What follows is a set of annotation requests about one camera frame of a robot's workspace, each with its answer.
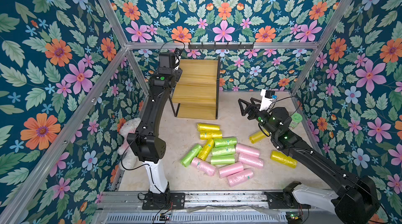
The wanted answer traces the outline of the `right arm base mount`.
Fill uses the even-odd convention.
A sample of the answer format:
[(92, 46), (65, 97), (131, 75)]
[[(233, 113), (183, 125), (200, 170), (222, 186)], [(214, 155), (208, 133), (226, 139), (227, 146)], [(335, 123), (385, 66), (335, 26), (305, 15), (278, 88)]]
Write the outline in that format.
[(292, 182), (280, 192), (263, 192), (267, 197), (270, 209), (311, 209), (311, 205), (300, 204), (293, 196), (295, 187), (301, 185), (301, 182)]

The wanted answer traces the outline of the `pink roll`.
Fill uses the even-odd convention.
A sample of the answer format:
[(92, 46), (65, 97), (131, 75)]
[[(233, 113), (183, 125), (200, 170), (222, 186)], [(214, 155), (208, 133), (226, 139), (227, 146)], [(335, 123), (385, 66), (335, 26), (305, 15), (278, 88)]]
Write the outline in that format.
[(261, 154), (260, 150), (240, 143), (236, 144), (235, 149), (237, 153), (243, 153), (255, 158), (259, 158)]
[(245, 169), (241, 172), (229, 175), (227, 177), (228, 183), (230, 187), (234, 187), (240, 185), (254, 177), (253, 169)]
[(236, 162), (234, 164), (226, 165), (219, 169), (219, 177), (221, 179), (228, 177), (230, 175), (242, 172), (244, 170), (244, 165), (241, 162)]
[(197, 157), (192, 160), (191, 166), (197, 168), (201, 172), (204, 172), (208, 176), (214, 176), (217, 171), (217, 167)]
[(264, 161), (260, 158), (256, 158), (244, 153), (240, 153), (238, 155), (238, 161), (245, 164), (249, 165), (254, 168), (263, 168), (264, 167)]

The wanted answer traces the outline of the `yellow roll top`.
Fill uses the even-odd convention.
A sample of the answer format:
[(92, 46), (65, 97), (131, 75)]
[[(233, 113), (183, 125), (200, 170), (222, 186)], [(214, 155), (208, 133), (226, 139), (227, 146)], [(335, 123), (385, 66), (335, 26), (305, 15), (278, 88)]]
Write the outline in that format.
[(208, 124), (208, 123), (198, 123), (197, 130), (201, 131), (219, 131), (220, 126), (216, 124)]

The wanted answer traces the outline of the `green roll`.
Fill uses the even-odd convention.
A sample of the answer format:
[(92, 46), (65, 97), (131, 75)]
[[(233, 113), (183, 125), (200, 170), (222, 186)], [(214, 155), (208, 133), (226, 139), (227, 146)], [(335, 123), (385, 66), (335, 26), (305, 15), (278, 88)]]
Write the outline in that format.
[(211, 154), (213, 157), (220, 157), (225, 155), (232, 155), (236, 153), (236, 147), (234, 145), (227, 145), (212, 148)]
[(213, 139), (215, 147), (223, 147), (223, 146), (229, 146), (229, 145), (236, 145), (237, 144), (237, 138), (236, 137), (228, 137), (228, 138), (216, 138)]
[(223, 156), (215, 156), (211, 157), (210, 163), (211, 165), (230, 165), (236, 162), (236, 158), (233, 154), (223, 155)]

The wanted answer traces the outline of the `pink roll upper right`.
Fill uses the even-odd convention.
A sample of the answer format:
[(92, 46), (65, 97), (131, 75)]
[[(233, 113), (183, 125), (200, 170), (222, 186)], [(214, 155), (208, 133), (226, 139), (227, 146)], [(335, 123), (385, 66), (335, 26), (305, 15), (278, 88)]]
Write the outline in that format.
[(243, 153), (255, 158), (259, 158), (261, 154), (260, 150), (240, 143), (236, 144), (235, 149), (237, 153)]

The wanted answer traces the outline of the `yellow roll far right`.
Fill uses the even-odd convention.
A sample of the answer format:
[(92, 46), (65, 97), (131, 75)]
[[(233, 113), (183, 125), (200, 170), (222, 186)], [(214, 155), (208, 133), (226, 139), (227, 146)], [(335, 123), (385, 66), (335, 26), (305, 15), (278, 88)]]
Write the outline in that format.
[(290, 168), (297, 167), (297, 161), (295, 159), (288, 157), (279, 151), (272, 151), (270, 158), (271, 158), (271, 160), (278, 162), (280, 164), (286, 165)]

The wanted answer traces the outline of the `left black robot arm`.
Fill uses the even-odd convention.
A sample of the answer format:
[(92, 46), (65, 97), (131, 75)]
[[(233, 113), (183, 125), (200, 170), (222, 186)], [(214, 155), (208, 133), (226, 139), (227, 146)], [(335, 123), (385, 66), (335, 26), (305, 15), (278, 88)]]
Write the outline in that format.
[(176, 48), (174, 52), (159, 54), (158, 68), (148, 82), (149, 96), (142, 118), (135, 132), (127, 136), (129, 147), (146, 167), (149, 192), (157, 195), (168, 192), (169, 182), (162, 164), (166, 142), (159, 138), (159, 128), (165, 104), (172, 101), (171, 92), (182, 75), (179, 67), (182, 53), (182, 49)]

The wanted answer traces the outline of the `yellow roll diagonal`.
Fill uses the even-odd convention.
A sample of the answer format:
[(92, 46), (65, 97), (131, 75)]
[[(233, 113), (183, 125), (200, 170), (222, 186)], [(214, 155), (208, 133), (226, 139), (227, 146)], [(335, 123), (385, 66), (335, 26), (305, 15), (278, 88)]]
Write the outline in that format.
[(260, 142), (261, 140), (263, 140), (266, 137), (267, 137), (267, 135), (264, 132), (258, 131), (249, 136), (249, 141), (252, 144), (255, 144), (257, 142)]
[(199, 154), (197, 155), (197, 158), (205, 161), (208, 158), (209, 154), (211, 153), (214, 144), (215, 144), (214, 139), (208, 139), (205, 145), (200, 150)]

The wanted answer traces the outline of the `yellow roll right diagonal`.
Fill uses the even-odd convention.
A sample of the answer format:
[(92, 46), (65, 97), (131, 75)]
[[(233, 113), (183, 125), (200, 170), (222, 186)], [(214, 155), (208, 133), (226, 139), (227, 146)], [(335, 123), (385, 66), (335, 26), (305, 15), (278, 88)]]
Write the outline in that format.
[(249, 141), (252, 144), (255, 144), (257, 142), (260, 142), (261, 140), (263, 140), (266, 137), (267, 137), (267, 135), (264, 132), (258, 131), (249, 136)]

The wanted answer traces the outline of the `aluminium front rail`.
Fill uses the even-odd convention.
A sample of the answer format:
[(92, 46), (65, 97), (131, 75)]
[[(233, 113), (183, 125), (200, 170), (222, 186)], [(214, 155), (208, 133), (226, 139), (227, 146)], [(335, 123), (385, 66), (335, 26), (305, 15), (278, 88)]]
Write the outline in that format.
[[(173, 191), (185, 193), (184, 209), (201, 207), (254, 207), (270, 209), (267, 197), (263, 192), (280, 192), (280, 190), (221, 190), (221, 191)], [(313, 208), (335, 213), (334, 203), (340, 196), (332, 190), (316, 189), (299, 185), (293, 191), (293, 196), (300, 204), (308, 204)], [(98, 209), (100, 210), (143, 210), (145, 193), (142, 192), (111, 192), (104, 193)]]

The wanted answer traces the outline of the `pink roll middle right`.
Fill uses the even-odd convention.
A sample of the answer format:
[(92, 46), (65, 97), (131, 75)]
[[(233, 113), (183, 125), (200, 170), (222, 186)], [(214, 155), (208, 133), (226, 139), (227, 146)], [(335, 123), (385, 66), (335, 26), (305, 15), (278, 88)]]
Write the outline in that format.
[(263, 168), (264, 167), (264, 161), (260, 158), (256, 158), (244, 153), (240, 153), (238, 155), (238, 161), (245, 164), (249, 165), (254, 168)]

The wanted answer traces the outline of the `wooden three-tier shelf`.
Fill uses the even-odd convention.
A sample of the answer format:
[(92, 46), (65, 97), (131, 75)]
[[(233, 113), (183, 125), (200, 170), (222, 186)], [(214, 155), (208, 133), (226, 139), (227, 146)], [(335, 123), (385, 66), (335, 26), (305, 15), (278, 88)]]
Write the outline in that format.
[(219, 63), (217, 60), (180, 61), (183, 71), (172, 102), (177, 104), (177, 117), (216, 120), (219, 102)]

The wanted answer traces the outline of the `pink roll centre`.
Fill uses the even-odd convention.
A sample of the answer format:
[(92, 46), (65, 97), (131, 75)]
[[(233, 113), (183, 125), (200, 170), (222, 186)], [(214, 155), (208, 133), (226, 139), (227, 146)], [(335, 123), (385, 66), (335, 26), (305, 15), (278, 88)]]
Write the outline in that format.
[(242, 172), (244, 170), (244, 165), (241, 162), (236, 162), (234, 164), (226, 165), (219, 169), (219, 177), (221, 179), (228, 177), (230, 175)]

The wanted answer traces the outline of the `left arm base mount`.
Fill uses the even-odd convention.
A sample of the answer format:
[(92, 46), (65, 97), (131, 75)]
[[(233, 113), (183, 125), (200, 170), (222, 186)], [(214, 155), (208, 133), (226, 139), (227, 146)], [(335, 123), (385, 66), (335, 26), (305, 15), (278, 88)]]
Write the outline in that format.
[(173, 210), (184, 209), (185, 193), (167, 193), (156, 194), (147, 192), (145, 194), (142, 209), (143, 210), (160, 210), (162, 207)]

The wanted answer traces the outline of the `yellow roll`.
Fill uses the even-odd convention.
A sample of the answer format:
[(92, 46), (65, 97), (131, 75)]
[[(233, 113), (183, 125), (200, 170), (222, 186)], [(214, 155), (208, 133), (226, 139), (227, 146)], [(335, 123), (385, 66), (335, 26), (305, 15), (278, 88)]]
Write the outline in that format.
[(223, 133), (220, 130), (200, 131), (200, 139), (201, 140), (221, 139), (222, 137), (223, 137)]
[(278, 162), (280, 164), (286, 165), (290, 168), (297, 167), (297, 161), (295, 159), (288, 157), (279, 151), (272, 151), (270, 158), (271, 158), (271, 160)]
[(216, 124), (208, 124), (208, 123), (198, 123), (197, 130), (201, 131), (219, 131), (220, 126)]

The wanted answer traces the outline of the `black wall hook rail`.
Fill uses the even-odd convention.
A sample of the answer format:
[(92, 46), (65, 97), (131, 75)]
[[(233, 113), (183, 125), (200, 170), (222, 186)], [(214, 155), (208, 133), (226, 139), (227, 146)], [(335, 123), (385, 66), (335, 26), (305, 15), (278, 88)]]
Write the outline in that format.
[(254, 48), (254, 43), (233, 43), (233, 42), (207, 42), (207, 43), (188, 43), (186, 45), (189, 50), (251, 50)]

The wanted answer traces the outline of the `pink roll bottom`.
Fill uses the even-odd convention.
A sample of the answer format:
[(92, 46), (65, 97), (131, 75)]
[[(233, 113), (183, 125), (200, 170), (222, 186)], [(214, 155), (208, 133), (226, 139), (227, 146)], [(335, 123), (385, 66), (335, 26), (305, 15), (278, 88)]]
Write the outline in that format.
[(253, 169), (245, 169), (241, 172), (229, 175), (227, 177), (228, 183), (230, 187), (234, 187), (240, 185), (254, 177)]

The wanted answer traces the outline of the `yellow roll diagonal middle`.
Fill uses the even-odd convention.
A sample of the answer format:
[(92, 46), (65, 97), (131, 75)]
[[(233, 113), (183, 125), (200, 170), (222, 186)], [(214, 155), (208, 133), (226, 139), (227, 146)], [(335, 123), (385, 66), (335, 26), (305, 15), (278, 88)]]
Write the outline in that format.
[(208, 139), (205, 145), (200, 150), (199, 154), (197, 155), (197, 158), (205, 161), (208, 158), (209, 154), (211, 153), (214, 144), (215, 144), (214, 139)]

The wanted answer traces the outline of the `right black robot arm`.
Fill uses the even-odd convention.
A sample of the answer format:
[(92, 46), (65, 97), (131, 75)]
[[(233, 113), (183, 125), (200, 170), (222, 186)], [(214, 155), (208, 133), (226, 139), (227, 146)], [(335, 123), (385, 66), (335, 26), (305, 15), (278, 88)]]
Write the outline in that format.
[(254, 98), (239, 99), (238, 104), (241, 114), (256, 120), (278, 151), (307, 167), (331, 188), (322, 190), (295, 182), (287, 190), (297, 203), (331, 212), (345, 224), (366, 224), (379, 210), (381, 203), (373, 180), (354, 175), (315, 151), (289, 129), (292, 118), (286, 108), (260, 110), (259, 100)]

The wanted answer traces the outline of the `green roll left diagonal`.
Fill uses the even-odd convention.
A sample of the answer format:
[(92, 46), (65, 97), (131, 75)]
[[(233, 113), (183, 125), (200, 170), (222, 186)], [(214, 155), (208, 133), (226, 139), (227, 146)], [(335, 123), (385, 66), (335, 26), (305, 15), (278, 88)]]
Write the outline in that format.
[(192, 149), (184, 156), (184, 158), (180, 161), (180, 163), (184, 167), (188, 167), (193, 159), (198, 156), (199, 152), (201, 151), (202, 146), (200, 144), (196, 144), (192, 147)]

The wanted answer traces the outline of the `pink roll left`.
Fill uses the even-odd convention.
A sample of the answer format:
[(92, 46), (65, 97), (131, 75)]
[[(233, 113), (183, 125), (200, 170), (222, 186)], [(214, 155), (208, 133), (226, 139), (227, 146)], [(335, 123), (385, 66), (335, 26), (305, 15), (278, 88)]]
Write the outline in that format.
[(204, 172), (208, 176), (214, 176), (217, 171), (217, 167), (197, 157), (192, 160), (191, 166), (197, 168), (201, 172)]

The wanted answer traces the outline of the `green lidded jar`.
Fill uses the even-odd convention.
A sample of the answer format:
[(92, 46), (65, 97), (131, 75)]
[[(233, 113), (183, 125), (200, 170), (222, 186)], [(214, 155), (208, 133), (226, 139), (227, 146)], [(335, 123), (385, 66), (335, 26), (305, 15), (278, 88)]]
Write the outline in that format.
[(291, 119), (289, 129), (293, 130), (303, 121), (303, 116), (299, 113), (294, 113), (291, 115)]

